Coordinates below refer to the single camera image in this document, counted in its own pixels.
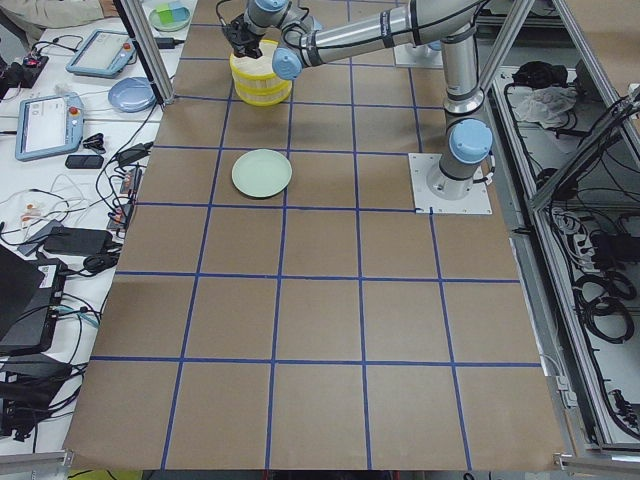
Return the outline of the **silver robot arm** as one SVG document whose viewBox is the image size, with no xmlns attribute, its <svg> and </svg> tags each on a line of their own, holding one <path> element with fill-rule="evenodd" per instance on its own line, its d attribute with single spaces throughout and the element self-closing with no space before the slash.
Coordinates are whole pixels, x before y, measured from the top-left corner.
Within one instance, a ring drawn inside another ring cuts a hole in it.
<svg viewBox="0 0 640 480">
<path fill-rule="evenodd" d="M 453 128 L 467 119 L 481 120 L 485 100 L 480 85 L 475 42 L 479 1 L 410 1 L 401 7 L 342 26 L 322 29 L 306 7 L 291 1 L 249 1 L 243 13 L 222 23 L 222 32 L 239 58 L 262 56 L 260 41 L 270 29 L 280 31 L 272 69 L 284 80 L 305 68 L 410 44 L 441 44 L 446 82 L 444 109 L 448 152 L 440 161 L 444 177 L 467 181 L 471 163 L 453 143 Z"/>
</svg>

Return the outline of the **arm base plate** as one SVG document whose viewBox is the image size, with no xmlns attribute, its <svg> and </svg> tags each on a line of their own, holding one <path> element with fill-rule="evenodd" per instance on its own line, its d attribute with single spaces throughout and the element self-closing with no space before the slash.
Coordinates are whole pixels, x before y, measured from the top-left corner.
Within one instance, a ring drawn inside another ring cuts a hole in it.
<svg viewBox="0 0 640 480">
<path fill-rule="evenodd" d="M 394 59 L 397 67 L 439 69 L 443 68 L 442 53 L 428 45 L 399 45 L 394 48 Z"/>
<path fill-rule="evenodd" d="M 452 180 L 440 169 L 440 154 L 410 153 L 409 173 L 417 214 L 491 215 L 488 187 L 478 166 L 474 176 Z"/>
</svg>

